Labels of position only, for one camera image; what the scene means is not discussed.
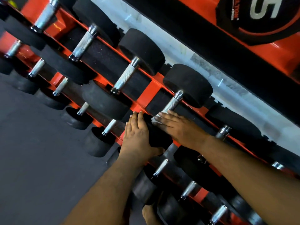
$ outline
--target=person's left hand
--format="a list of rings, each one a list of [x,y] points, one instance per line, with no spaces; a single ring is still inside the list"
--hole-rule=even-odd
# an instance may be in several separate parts
[[[151,147],[149,144],[149,130],[143,113],[134,112],[126,123],[119,159],[127,159],[137,166],[142,166],[152,157],[162,153],[162,148]]]

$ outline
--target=dumbbell rack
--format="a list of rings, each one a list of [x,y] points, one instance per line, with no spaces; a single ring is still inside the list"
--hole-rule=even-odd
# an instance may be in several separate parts
[[[42,10],[44,7],[47,5],[49,0],[28,0],[28,2],[25,4],[25,6],[22,8],[21,13],[30,21],[30,22],[35,22],[38,16],[41,14]],[[88,30],[88,27],[86,25],[83,25],[79,21],[77,21],[71,14],[60,8],[56,14],[57,21],[52,24],[51,26],[48,27],[46,30],[46,34],[54,38],[56,41],[58,41],[63,35],[67,34],[69,31],[71,31],[76,25],[82,26],[85,30]],[[112,49],[115,53],[118,55],[122,56],[126,61],[130,62],[128,58],[123,55],[123,53],[117,48],[113,48],[110,46],[108,43],[106,43],[103,39],[100,37],[97,37],[98,40],[100,40],[102,43],[104,43],[106,46],[108,46],[110,49]],[[7,50],[10,48],[10,46],[14,43],[15,38],[10,35],[9,33],[5,32],[0,39],[0,51],[3,53],[6,53]],[[71,51],[66,49],[62,44],[60,44],[63,48],[64,51],[63,53],[66,55],[70,55]],[[27,45],[23,45],[20,49],[18,54],[16,55],[17,58],[19,58],[22,62],[24,62],[28,67],[32,68],[34,64],[39,60],[39,57],[36,56],[29,48]],[[140,95],[140,97],[136,100],[133,101],[133,104],[131,106],[132,111],[140,112],[143,111],[144,113],[148,113],[146,110],[146,107],[148,104],[152,101],[154,96],[158,93],[160,89],[164,89],[168,93],[170,93],[172,96],[174,95],[173,92],[168,90],[165,85],[163,84],[163,78],[164,76],[160,73],[156,74],[155,76],[150,76],[147,74],[145,71],[142,69],[139,69],[144,75],[146,75],[148,78],[151,79],[150,84],[146,87],[146,89],[143,91],[143,93]],[[44,77],[50,84],[50,88],[52,90],[55,90],[56,87],[59,85],[59,83],[62,81],[64,76],[62,76],[60,73],[55,73],[54,77],[52,77],[51,80],[49,80],[47,77],[41,73],[41,76]],[[98,82],[100,82],[103,85],[113,85],[111,82],[109,82],[107,79],[105,79],[100,72],[97,73],[97,77],[94,79]],[[66,93],[68,98],[72,101],[71,106],[73,108],[79,108],[83,104],[83,99],[78,99],[78,95],[75,95],[72,93]],[[206,117],[205,114],[207,113],[208,109],[205,107],[196,109],[185,102],[183,102],[186,106],[188,106],[190,109],[195,111],[203,120],[205,120],[207,123],[212,125],[214,128],[218,129],[218,127],[209,121]],[[94,117],[93,124],[95,124],[97,127],[101,127],[104,125],[107,125],[110,120],[107,120],[107,118],[104,118],[102,115],[97,115],[96,116],[91,114]],[[115,136],[117,137],[116,142],[118,144],[122,144],[123,140],[123,133],[122,134],[117,134],[115,133]],[[251,155],[255,156],[251,151],[249,151],[242,142],[234,139],[233,137],[229,136],[229,139],[231,139],[234,143],[236,143],[239,147],[250,153]],[[220,174],[214,167],[212,167],[213,170],[215,170],[216,173]],[[194,197],[194,200],[197,202],[201,202],[205,196],[207,195],[207,191],[205,189],[201,189],[199,193]]]

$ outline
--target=red metal frame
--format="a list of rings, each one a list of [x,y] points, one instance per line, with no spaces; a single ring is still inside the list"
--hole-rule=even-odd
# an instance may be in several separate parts
[[[207,21],[217,26],[215,9],[220,0],[179,0],[190,9],[204,17]],[[295,82],[300,81],[291,75],[294,69],[300,64],[300,33],[291,35],[285,39],[281,39],[269,44],[249,46],[238,40],[236,37],[227,33],[235,40],[239,41],[246,48],[256,55],[273,65],[275,68],[283,72]]]
[[[35,22],[35,20],[38,18],[38,16],[40,15],[40,13],[42,12],[42,10],[44,9],[44,7],[46,6],[46,4],[48,3],[49,0],[28,0],[28,2],[25,4],[25,6],[23,7],[21,13],[32,23]],[[210,7],[212,7],[217,0],[206,0],[206,1],[210,1],[212,3],[207,3],[207,5],[209,5]],[[207,12],[206,8],[201,8],[202,11]],[[86,30],[88,29],[88,27],[86,25],[81,24],[80,22],[78,22],[72,15],[70,15],[68,12],[66,12],[63,9],[59,9],[57,14],[57,21],[55,23],[53,23],[47,30],[46,30],[46,34],[48,34],[50,37],[54,38],[56,41],[64,34],[68,33],[70,30],[72,30],[76,24],[81,25],[83,28],[85,28]],[[114,52],[116,52],[118,55],[122,56],[125,60],[127,60],[128,62],[130,62],[130,60],[120,51],[120,49],[115,49],[112,46],[110,46],[107,42],[105,42],[103,39],[101,39],[100,37],[97,37],[97,39],[99,39],[101,42],[103,42],[104,44],[106,44],[108,47],[110,47]],[[16,39],[11,36],[8,33],[4,33],[4,35],[2,36],[2,38],[0,39],[0,52],[5,53],[9,47],[13,44],[13,42]],[[270,44],[267,45],[262,45],[265,47],[269,48],[269,51],[271,52],[271,48],[272,46],[270,46]],[[70,55],[71,51],[66,49],[64,47],[64,54],[66,55]],[[23,45],[20,49],[18,54],[16,55],[21,61],[23,61],[28,67],[32,68],[34,66],[34,64],[39,60],[39,57],[36,56],[27,45]],[[146,76],[148,76],[151,79],[150,84],[146,87],[146,89],[143,91],[143,93],[140,95],[140,97],[136,100],[136,101],[132,101],[132,106],[131,106],[131,110],[132,111],[143,111],[144,113],[148,113],[146,111],[146,107],[148,106],[148,104],[151,102],[151,100],[154,98],[154,96],[158,93],[158,91],[163,88],[164,90],[168,91],[171,95],[174,95],[173,92],[171,92],[169,89],[166,88],[166,86],[163,84],[163,78],[164,76],[161,75],[160,73],[157,73],[155,76],[151,76],[148,73],[146,73],[144,70],[139,69],[142,73],[144,73]],[[51,79],[51,81],[49,82],[51,84],[50,88],[52,90],[55,90],[56,87],[58,86],[58,84],[62,81],[62,79],[64,78],[64,76],[62,76],[60,73],[56,73],[55,76]],[[105,79],[100,73],[97,73],[97,77],[94,79],[97,82],[103,84],[103,85],[113,85],[111,82],[109,82],[107,79]],[[206,109],[205,107],[202,107],[200,109],[196,109],[194,107],[189,106],[186,102],[183,101],[183,103],[188,106],[189,108],[191,108],[192,110],[194,110],[199,116],[201,116],[204,120],[206,120],[208,123],[210,123],[213,127],[217,128],[218,127],[212,123],[211,121],[209,121],[206,117],[205,114],[207,113],[208,109]],[[76,104],[75,102],[71,102],[70,104],[72,107],[74,108],[79,108],[79,105]],[[101,127],[103,126],[99,121],[94,120],[93,124],[95,124],[97,127]],[[120,137],[117,137],[116,142],[118,144],[122,144],[122,140],[123,140],[123,134]],[[254,155],[251,151],[249,151],[247,148],[245,148],[244,144],[236,139],[234,139],[233,137],[229,136],[229,138],[231,140],[233,140],[235,143],[237,143],[238,145],[240,145],[240,147],[242,147],[244,150],[246,150],[248,153],[250,153],[251,155],[253,155],[254,157],[256,157],[256,155]],[[211,166],[211,168],[219,175],[220,172],[218,170],[216,170],[215,167]],[[207,195],[208,191],[206,191],[205,189],[201,189],[199,191],[199,193],[193,198],[196,202],[201,203],[201,201],[205,198],[205,196]]]

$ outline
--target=person's right hand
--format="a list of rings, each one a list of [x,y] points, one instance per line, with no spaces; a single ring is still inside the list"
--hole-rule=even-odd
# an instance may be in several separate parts
[[[179,144],[197,150],[207,139],[209,134],[203,131],[193,121],[168,110],[168,113],[158,113],[153,124],[169,134]]]

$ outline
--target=forearm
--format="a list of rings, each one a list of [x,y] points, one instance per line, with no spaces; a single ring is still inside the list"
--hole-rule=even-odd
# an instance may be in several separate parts
[[[268,224],[299,224],[300,181],[211,136],[194,149]]]
[[[73,208],[64,225],[119,225],[138,167],[118,158]]]

